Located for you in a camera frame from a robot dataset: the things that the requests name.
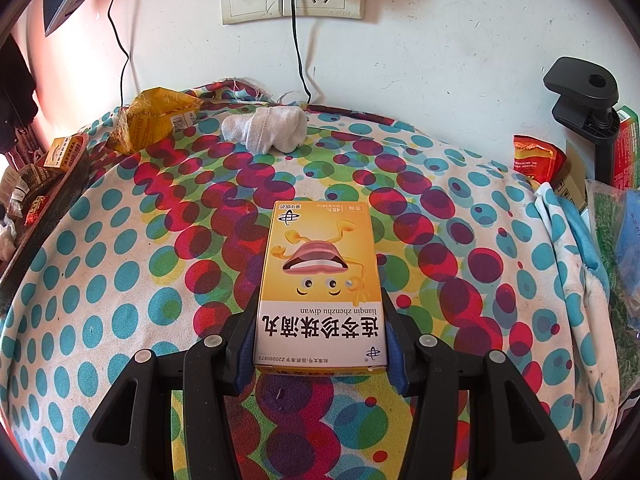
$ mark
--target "black plastic holder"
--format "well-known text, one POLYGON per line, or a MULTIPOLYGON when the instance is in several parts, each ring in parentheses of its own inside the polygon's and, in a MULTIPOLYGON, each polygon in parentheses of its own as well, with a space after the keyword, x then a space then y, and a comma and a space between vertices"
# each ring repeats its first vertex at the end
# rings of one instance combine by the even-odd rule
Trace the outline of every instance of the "black plastic holder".
MULTIPOLYGON (((469 480, 580 480, 556 428, 501 351, 456 352, 396 312, 382 289, 388 378, 417 409, 400 480, 450 479, 458 391, 469 390, 469 480)), ((171 480, 170 398, 182 390, 191 480, 241 480, 224 405, 253 376, 258 292, 220 335, 187 351, 143 349, 114 382, 71 453, 61 480, 171 480)))
POLYGON ((560 94, 552 115, 562 126, 594 144, 595 178, 611 186, 614 143, 620 118, 618 83, 606 68, 575 57, 561 57, 546 73, 545 86, 560 94))

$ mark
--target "black cable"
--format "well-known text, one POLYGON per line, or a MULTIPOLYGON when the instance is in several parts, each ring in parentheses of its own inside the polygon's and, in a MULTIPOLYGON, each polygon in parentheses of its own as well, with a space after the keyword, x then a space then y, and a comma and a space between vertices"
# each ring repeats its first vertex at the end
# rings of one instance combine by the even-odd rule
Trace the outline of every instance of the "black cable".
POLYGON ((122 66, 122 72, 120 73, 120 108, 122 108, 122 106, 124 105, 124 95, 122 92, 122 85, 124 80, 124 71, 127 67, 127 63, 129 63, 129 53, 122 46, 122 42, 120 41, 120 37, 118 36, 118 29, 116 28, 116 24, 113 23, 113 18, 111 17, 111 7, 113 7, 113 2, 114 0, 111 0, 111 3, 109 4, 109 10, 107 10, 107 18, 111 22, 111 27, 113 28, 113 34, 116 37, 116 41, 118 42, 118 46, 120 47, 120 50, 125 56, 127 56, 127 60, 124 62, 124 65, 122 66))
POLYGON ((298 33, 296 32, 296 0, 291 0, 291 28, 293 30, 293 43, 296 45, 296 54, 298 56, 298 73, 300 74, 302 86, 305 88, 308 97, 306 104, 309 104, 311 102, 311 92, 309 88, 306 87, 305 74, 302 70, 302 60, 300 59, 300 48, 298 47, 298 33))

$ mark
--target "yellow snack bag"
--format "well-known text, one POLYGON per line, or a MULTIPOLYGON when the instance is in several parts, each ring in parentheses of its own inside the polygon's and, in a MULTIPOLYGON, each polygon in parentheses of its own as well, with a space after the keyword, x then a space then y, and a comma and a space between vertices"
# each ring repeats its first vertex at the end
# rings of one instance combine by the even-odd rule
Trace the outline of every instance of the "yellow snack bag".
POLYGON ((120 109, 107 147, 124 155, 144 150, 172 132, 193 126, 202 103, 202 99, 166 88, 145 90, 129 107, 120 109))

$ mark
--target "bed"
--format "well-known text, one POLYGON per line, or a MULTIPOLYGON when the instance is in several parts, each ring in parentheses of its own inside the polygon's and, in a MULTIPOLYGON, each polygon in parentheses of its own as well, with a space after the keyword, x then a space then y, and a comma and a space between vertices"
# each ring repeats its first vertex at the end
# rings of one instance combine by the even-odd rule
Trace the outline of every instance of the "bed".
MULTIPOLYGON (((273 203, 293 199, 368 202, 398 311, 457 350, 505 351, 591 477, 619 381, 606 274, 575 209, 498 162, 340 108, 307 105, 303 146, 255 156, 220 124, 274 105, 267 95, 236 80, 188 92, 205 100, 198 123, 141 153, 105 147, 117 108, 82 131, 90 185, 1 321, 2 412, 41 478, 64 469, 137 350, 187 349, 244 308, 273 203)), ((412 418, 384 376, 258 374, 226 410, 251 480, 396 478, 412 418)), ((175 478, 186 480, 181 413, 175 392, 175 478)), ((466 476, 468 432, 461 392, 454 478, 466 476)))

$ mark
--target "white wall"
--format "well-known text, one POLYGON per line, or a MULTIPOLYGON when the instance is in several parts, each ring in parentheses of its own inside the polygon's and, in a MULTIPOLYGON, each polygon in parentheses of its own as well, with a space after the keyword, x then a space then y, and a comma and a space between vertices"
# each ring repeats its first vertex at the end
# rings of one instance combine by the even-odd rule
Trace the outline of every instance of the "white wall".
MULTIPOLYGON (((42 0, 20 22, 49 137, 119 104, 124 56, 109 2, 85 1, 49 38, 42 0)), ((289 18, 223 26, 220 0, 116 0, 113 16, 132 54, 126 102, 145 88, 226 76, 275 98, 295 91, 285 101, 304 97, 289 18)), ((367 0, 363 21, 300 18, 298 37, 316 103, 399 118, 509 165, 513 134, 564 147, 551 117, 557 96, 542 83, 560 56, 604 65, 621 102, 640 108, 639 50, 607 0, 367 0)))

